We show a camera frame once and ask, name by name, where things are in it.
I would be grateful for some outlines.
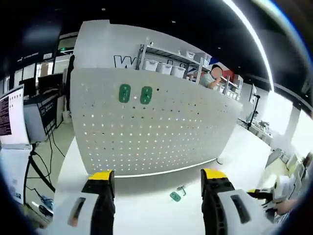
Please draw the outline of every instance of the ceiling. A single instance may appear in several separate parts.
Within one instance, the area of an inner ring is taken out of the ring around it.
[[[269,60],[274,83],[301,93],[308,68],[297,48],[280,26],[249,0],[233,0],[256,30]],[[110,19],[112,24],[128,24],[153,29],[180,38],[216,57],[246,81],[268,79],[260,52],[241,20],[222,0],[119,0],[119,1],[34,1],[32,4],[1,3],[1,28],[7,32],[0,45],[6,58],[21,42],[23,29],[33,22],[61,25],[62,34],[79,31],[83,21]],[[304,40],[311,42],[310,34]],[[257,82],[265,90],[268,83]]]

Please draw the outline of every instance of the white storage bin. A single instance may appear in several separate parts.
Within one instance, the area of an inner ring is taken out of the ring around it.
[[[162,74],[168,74],[168,75],[170,75],[171,74],[171,71],[172,71],[172,65],[168,65],[168,64],[166,64],[166,63],[159,63],[158,65],[157,65],[157,69],[156,69],[156,71],[157,72],[160,72],[160,73],[162,73]]]
[[[158,61],[145,59],[143,62],[143,69],[155,72],[157,70]]]
[[[198,61],[200,63],[201,58],[210,62],[212,56],[204,52],[195,53],[195,58],[194,58],[195,61]]]
[[[204,61],[203,61],[203,66],[204,66],[205,68],[209,69],[209,63],[210,63],[210,61],[204,60]]]
[[[185,68],[182,68],[179,66],[174,66],[172,68],[171,75],[174,75],[174,76],[179,77],[179,78],[183,78],[185,71],[186,71]]]
[[[188,51],[188,50],[182,50],[181,55],[186,56],[190,60],[193,60],[195,57],[195,53]]]

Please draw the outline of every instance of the green clip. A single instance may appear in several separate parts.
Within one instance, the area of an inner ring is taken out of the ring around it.
[[[181,197],[180,197],[177,193],[175,193],[175,192],[172,192],[172,193],[170,194],[170,197],[171,197],[174,201],[176,201],[176,202],[179,202],[179,201],[181,200]]]
[[[131,96],[131,87],[128,84],[122,84],[119,87],[119,95],[118,99],[121,103],[127,103],[129,101],[129,98]]]
[[[143,87],[141,89],[141,104],[149,104],[152,98],[152,87]]]

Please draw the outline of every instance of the person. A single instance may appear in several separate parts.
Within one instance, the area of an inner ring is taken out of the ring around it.
[[[221,82],[223,70],[218,65],[213,65],[211,72],[201,73],[199,84],[209,89],[217,90]]]

